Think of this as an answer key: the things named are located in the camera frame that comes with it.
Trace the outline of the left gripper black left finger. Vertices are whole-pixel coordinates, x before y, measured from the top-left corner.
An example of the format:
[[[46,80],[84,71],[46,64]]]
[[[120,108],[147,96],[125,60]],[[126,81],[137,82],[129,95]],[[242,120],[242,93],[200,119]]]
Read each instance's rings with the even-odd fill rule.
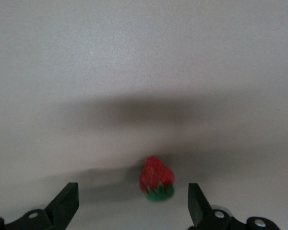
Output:
[[[0,217],[0,230],[65,230],[79,208],[77,183],[68,183],[45,209],[34,209],[11,223]]]

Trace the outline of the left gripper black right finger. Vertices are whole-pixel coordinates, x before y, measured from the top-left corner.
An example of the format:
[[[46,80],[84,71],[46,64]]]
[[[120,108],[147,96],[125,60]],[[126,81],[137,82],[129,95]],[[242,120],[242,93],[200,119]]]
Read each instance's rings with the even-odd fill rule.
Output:
[[[188,209],[193,225],[191,230],[277,230],[278,226],[263,217],[250,217],[245,223],[221,206],[211,206],[199,184],[188,186]]]

